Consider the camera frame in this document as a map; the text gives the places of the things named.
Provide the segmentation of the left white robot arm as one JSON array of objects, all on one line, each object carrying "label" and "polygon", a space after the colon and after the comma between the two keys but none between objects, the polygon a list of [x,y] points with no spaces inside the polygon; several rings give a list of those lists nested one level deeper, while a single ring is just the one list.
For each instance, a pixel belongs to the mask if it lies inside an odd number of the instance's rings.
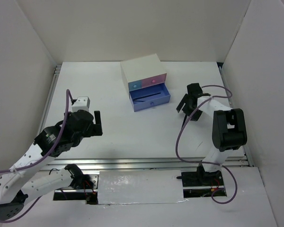
[{"label": "left white robot arm", "polygon": [[61,153],[77,147],[84,138],[102,134],[100,111],[68,112],[62,121],[44,128],[28,151],[8,171],[1,172],[0,222],[16,221],[25,205],[37,202],[51,191],[64,187],[94,190],[96,182],[76,164],[68,164],[39,179],[33,176]]}]

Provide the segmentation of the light blue small drawer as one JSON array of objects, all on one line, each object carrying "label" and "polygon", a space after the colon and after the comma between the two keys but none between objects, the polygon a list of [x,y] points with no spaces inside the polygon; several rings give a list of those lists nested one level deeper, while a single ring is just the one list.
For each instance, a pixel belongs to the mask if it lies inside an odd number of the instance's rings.
[{"label": "light blue small drawer", "polygon": [[132,81],[128,83],[128,90],[129,92],[138,90],[142,88],[142,82],[140,80],[138,81]]}]

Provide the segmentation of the pink drawer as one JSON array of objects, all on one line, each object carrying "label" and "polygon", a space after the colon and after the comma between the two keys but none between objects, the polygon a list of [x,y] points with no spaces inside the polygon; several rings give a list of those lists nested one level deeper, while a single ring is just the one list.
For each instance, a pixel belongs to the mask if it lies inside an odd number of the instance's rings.
[{"label": "pink drawer", "polygon": [[141,80],[141,88],[151,87],[157,84],[165,83],[167,74],[161,74]]}]

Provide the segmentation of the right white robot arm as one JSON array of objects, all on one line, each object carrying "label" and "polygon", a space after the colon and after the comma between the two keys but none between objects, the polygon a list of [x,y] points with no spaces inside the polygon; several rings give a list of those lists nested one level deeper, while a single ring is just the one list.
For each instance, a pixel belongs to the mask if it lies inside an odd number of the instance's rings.
[{"label": "right white robot arm", "polygon": [[222,182],[221,168],[230,154],[247,143],[244,112],[217,101],[218,95],[203,92],[198,83],[187,86],[176,110],[185,114],[182,129],[189,121],[198,121],[202,114],[212,118],[212,142],[207,156],[198,164],[196,171],[184,172],[178,178],[184,187],[216,186]]}]

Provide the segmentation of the large black makeup brush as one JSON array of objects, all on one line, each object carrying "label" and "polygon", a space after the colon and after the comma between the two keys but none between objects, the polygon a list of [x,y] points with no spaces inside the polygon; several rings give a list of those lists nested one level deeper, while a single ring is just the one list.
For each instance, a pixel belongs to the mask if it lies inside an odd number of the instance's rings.
[{"label": "large black makeup brush", "polygon": [[184,126],[184,124],[185,124],[185,122],[186,122],[186,119],[187,119],[187,115],[184,116],[183,123],[182,123],[182,127]]}]

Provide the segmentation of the thin black brush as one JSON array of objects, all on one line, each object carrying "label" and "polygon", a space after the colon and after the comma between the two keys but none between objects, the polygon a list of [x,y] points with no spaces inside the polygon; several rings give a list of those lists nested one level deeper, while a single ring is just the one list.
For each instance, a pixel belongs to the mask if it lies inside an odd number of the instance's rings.
[{"label": "thin black brush", "polygon": [[151,97],[151,96],[156,96],[156,95],[159,95],[159,94],[161,94],[161,92],[154,93],[154,94],[149,94],[149,95],[146,95],[146,96],[137,97],[137,98],[135,98],[133,100],[144,99],[144,98]]},{"label": "thin black brush", "polygon": [[133,99],[133,102],[145,102],[145,100],[144,99]]}]

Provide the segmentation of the purple wide drawer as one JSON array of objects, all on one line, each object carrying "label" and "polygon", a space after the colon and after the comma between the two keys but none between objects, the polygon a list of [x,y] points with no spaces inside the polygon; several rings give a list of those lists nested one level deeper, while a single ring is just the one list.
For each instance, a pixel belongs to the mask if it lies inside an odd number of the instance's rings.
[{"label": "purple wide drawer", "polygon": [[[133,102],[133,99],[137,97],[146,96],[146,95],[154,94],[158,92],[161,92],[161,94],[144,98],[145,102]],[[158,105],[168,103],[170,101],[170,93],[165,83],[162,83],[162,84],[157,84],[151,87],[146,87],[146,88],[131,91],[129,92],[129,98],[133,106],[134,112],[137,112],[140,110],[144,110],[144,109],[148,109],[151,107],[155,107]]]}]

